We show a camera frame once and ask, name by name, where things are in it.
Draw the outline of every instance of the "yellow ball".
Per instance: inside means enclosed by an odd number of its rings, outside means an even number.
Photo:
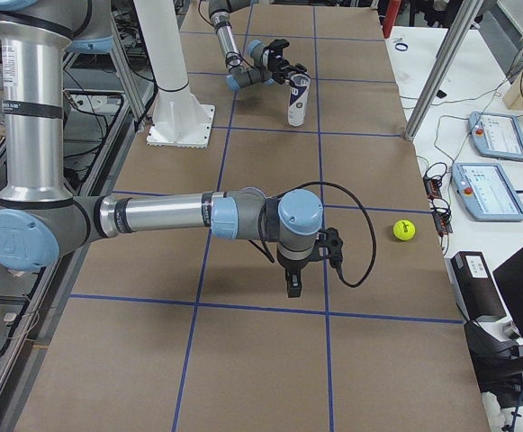
[[[411,240],[415,236],[415,225],[410,220],[397,220],[393,225],[393,234],[399,240]]]

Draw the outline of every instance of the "robotic arm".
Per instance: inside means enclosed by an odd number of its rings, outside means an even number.
[[[342,242],[335,230],[320,229],[320,199],[303,189],[275,198],[252,188],[144,199],[72,195],[63,184],[61,56],[70,46],[80,52],[109,50],[111,28],[104,19],[109,13],[109,0],[0,0],[7,136],[0,263],[39,271],[98,239],[210,227],[224,239],[260,239],[271,259],[265,242],[276,242],[290,297],[301,295],[307,263],[329,259],[340,269]],[[279,54],[283,47],[274,42],[271,49],[252,49],[259,56],[259,74],[267,67],[275,80],[293,78],[298,69]]]
[[[291,87],[288,120],[292,126],[301,126],[311,82],[307,68],[301,63],[292,65],[283,56],[283,50],[289,46],[286,39],[276,39],[267,46],[260,40],[251,41],[247,54],[253,65],[247,63],[235,42],[229,16],[248,6],[251,6],[250,0],[211,0],[209,3],[209,19],[230,73],[227,85],[237,92],[256,83],[287,83]]]

